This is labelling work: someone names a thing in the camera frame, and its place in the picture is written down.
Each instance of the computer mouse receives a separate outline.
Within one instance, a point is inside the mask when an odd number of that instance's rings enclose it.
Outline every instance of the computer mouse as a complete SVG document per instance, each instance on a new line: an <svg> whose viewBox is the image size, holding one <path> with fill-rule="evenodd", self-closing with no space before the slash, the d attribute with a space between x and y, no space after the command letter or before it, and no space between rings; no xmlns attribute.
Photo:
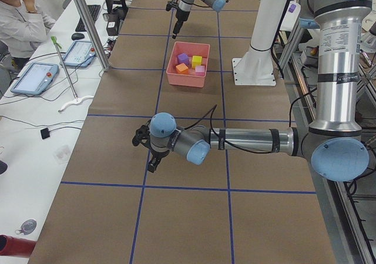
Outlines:
<svg viewBox="0 0 376 264"><path fill-rule="evenodd" d="M75 41L77 39L83 39L85 37L85 35L83 33L74 33L72 35L72 40Z"/></svg>

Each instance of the blue tablet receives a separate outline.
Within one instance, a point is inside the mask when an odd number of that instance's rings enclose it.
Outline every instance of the blue tablet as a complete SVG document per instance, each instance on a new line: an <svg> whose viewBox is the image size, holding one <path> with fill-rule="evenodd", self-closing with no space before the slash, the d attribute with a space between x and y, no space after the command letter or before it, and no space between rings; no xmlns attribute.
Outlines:
<svg viewBox="0 0 376 264"><path fill-rule="evenodd" d="M56 64L34 62L19 77L11 88L11 92L39 95L48 87L58 72L59 67Z"/></svg>
<svg viewBox="0 0 376 264"><path fill-rule="evenodd" d="M91 41L74 41L64 54L63 60L67 67L85 68L94 57L95 51Z"/></svg>

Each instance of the plastic bin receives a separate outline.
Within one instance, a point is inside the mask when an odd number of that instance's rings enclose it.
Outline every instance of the plastic bin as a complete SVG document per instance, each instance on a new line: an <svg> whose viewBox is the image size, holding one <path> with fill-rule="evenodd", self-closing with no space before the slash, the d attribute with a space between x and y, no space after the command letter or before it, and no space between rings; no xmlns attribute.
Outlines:
<svg viewBox="0 0 376 264"><path fill-rule="evenodd" d="M205 84L209 50L209 44L197 44L194 42L175 42L166 71L169 84L180 86L195 86L202 88ZM189 75L176 73L175 66L178 64L177 56L182 53L186 53L190 58L190 61L192 61L193 55L202 56L202 65L205 65L205 75L196 76L194 74L194 69L189 69Z"/></svg>

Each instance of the white desk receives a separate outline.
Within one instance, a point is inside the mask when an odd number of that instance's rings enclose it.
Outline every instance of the white desk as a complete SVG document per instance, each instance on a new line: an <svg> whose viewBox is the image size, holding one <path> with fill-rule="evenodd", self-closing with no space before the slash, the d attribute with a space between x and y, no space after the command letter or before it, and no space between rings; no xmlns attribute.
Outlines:
<svg viewBox="0 0 376 264"><path fill-rule="evenodd" d="M87 4L103 4L104 0L86 0ZM56 36L62 45L62 52L65 52L72 43L71 35L74 33L79 20L76 6L72 1L64 13L56 22L49 33L48 40L43 43L32 57L56 52L50 40L50 36ZM102 15L95 23L102 44L108 38L106 22ZM46 56L34 61L59 63L57 55ZM102 67L95 59L86 69L78 69L78 81L74 84L78 96L94 95L99 85ZM69 84L66 80L64 70L59 70L52 85L63 80L42 94L44 98L54 99ZM75 82L76 75L72 74L72 81ZM8 90L6 96L13 96ZM5 104L22 99L22 96L15 98L2 98L0 100L0 116L7 116L13 119L32 123L34 125L51 125L59 122L72 122L85 120L91 99L84 101L81 105L68 107L62 113L58 109L67 101L73 99L71 89L67 89L57 100L49 102L42 98L26 98L22 101ZM83 122L57 125L49 129L63 126L74 126L81 128ZM15 230L27 219L36 219L38 225L30 235L23 234L20 238L37 240L49 208L59 186L61 177L67 166L67 161L73 151L80 130L64 128L51 133L51 137L42 140L40 130L44 127L34 128L20 122L10 121L2 118L0 120L0 160L8 164L8 170L0 175L0 235L17 236ZM56 153L63 154L58 159ZM28 259L0 256L2 264L23 264Z"/></svg>

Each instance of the cube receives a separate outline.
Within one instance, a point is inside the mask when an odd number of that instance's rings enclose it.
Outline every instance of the cube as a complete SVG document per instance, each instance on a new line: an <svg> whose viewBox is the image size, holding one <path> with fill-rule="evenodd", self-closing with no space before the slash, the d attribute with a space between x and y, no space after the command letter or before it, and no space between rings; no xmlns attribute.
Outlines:
<svg viewBox="0 0 376 264"><path fill-rule="evenodd" d="M196 76L205 76L205 66L204 65L198 65L194 69L194 74Z"/></svg>
<svg viewBox="0 0 376 264"><path fill-rule="evenodd" d="M182 64L184 63L185 65L189 66L189 57L187 54L179 54L177 56L177 63Z"/></svg>
<svg viewBox="0 0 376 264"><path fill-rule="evenodd" d="M202 56L193 55L192 56L192 69L196 68L196 66L200 66L202 64Z"/></svg>
<svg viewBox="0 0 376 264"><path fill-rule="evenodd" d="M189 74L189 68L185 63L176 65L175 68L178 74L186 74L186 75Z"/></svg>

